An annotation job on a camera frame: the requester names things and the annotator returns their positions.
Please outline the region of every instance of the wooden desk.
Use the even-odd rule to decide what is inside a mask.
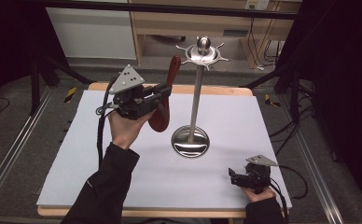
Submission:
[[[271,0],[269,11],[298,12],[301,0]],[[160,4],[190,7],[220,7],[244,9],[244,0],[129,0],[135,4]],[[251,18],[218,17],[206,15],[183,15],[149,12],[131,12],[134,46],[137,62],[142,61],[146,35],[179,35],[209,37],[240,38],[247,62],[251,68],[257,65],[250,53],[250,46],[255,56],[257,46],[258,56],[262,56],[267,40],[285,41],[293,21],[254,19],[253,35],[255,45],[250,37],[225,35],[225,30],[250,32]]]
[[[104,91],[107,83],[98,82],[89,86],[90,91]],[[193,93],[194,86],[173,85],[173,93]],[[246,95],[252,96],[252,92],[246,88],[230,88],[220,86],[202,86],[202,94],[215,95]],[[63,217],[67,214],[69,207],[42,207],[38,206],[38,214],[44,217]],[[124,217],[245,217],[244,210],[133,210],[125,209],[122,212]]]

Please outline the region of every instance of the gray carpet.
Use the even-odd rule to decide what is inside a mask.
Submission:
[[[148,83],[163,82],[166,77],[167,64],[174,53],[171,49],[174,41],[172,39],[163,40],[156,38],[151,38],[148,41],[151,41],[152,45],[147,45],[147,48],[159,45],[160,43],[164,47],[160,49],[161,53],[157,53],[159,47],[147,50],[143,60],[145,63],[135,67],[135,69]],[[235,48],[238,48],[237,43],[233,39],[230,43]],[[230,53],[230,51],[224,49],[222,55],[226,57],[226,53]],[[245,61],[242,60],[243,54],[239,51],[237,52],[236,55],[239,58],[238,60],[233,60],[230,68],[225,69],[222,66],[216,65],[217,67],[212,69],[212,71],[204,73],[203,84],[239,86],[265,74],[261,71],[250,70],[248,66],[241,66]],[[86,67],[80,66],[81,64],[77,64],[75,60],[74,69],[85,77],[106,81],[120,71],[124,63],[111,63],[107,67],[93,67],[92,65]],[[183,67],[175,83],[193,84],[195,78],[194,69],[195,66]],[[36,212],[35,203],[38,198],[36,190],[42,187],[50,166],[66,135],[66,130],[76,113],[81,94],[88,87],[63,73],[59,73],[59,76],[62,80],[60,85],[54,88],[46,110],[13,165],[3,187],[0,188],[0,219],[3,222],[59,222],[59,219],[56,217],[41,217]],[[284,110],[284,107],[287,105],[275,107],[265,104],[265,93],[272,93],[274,82],[275,79],[254,90],[254,95],[258,98],[268,133],[280,130],[289,122]],[[0,96],[10,101],[7,109],[0,112],[0,163],[11,147],[13,140],[17,137],[23,123],[27,120],[30,110],[29,84],[30,78],[24,77],[6,84],[0,92]],[[66,104],[63,100],[71,87],[77,87],[77,92],[73,96],[71,103]],[[302,106],[300,109],[309,106],[310,103],[308,99],[300,101]],[[299,130],[303,133],[309,149],[322,171],[323,178],[326,180],[330,192],[340,209],[344,222],[362,223],[362,194],[355,185],[347,167],[342,163],[332,161],[330,147],[327,144],[326,137],[323,136],[317,120],[312,115],[307,116],[306,119],[300,122]],[[286,135],[287,133],[282,133],[272,140],[284,139]],[[281,144],[281,142],[273,142],[273,149],[277,150]],[[299,146],[296,143],[295,137],[279,153],[278,161],[281,165],[289,166],[300,172],[309,184],[309,193],[305,198],[299,200],[292,199],[293,208],[290,210],[290,222],[328,223],[326,213],[317,197],[306,166],[300,156]],[[287,189],[292,195],[298,196],[303,193],[303,182],[297,175],[287,170],[283,170],[282,173]]]

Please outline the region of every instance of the silver pole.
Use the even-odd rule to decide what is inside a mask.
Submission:
[[[192,105],[192,115],[190,118],[190,126],[189,126],[189,142],[193,142],[195,127],[196,127],[196,118],[198,117],[198,108],[199,108],[199,100],[201,98],[201,90],[202,90],[202,74],[204,71],[203,65],[198,65],[198,69],[196,72],[196,81],[195,81],[195,91],[193,93],[193,105]]]

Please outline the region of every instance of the black jacket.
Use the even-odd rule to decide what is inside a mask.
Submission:
[[[99,171],[86,181],[62,224],[120,224],[123,202],[139,158],[131,149],[124,150],[111,143]],[[274,198],[250,203],[245,211],[248,224],[284,222]]]

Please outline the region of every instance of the human hand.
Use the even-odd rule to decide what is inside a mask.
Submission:
[[[256,194],[253,189],[247,189],[247,188],[243,188],[243,187],[241,187],[241,189],[247,195],[247,198],[250,201],[250,203],[255,203],[258,201],[263,201],[266,199],[276,197],[276,193],[274,193],[274,191],[271,190],[270,188],[265,188],[259,194]]]
[[[140,119],[125,119],[113,111],[108,115],[111,128],[112,143],[123,149],[128,149],[140,133],[141,128],[154,114],[155,110]]]

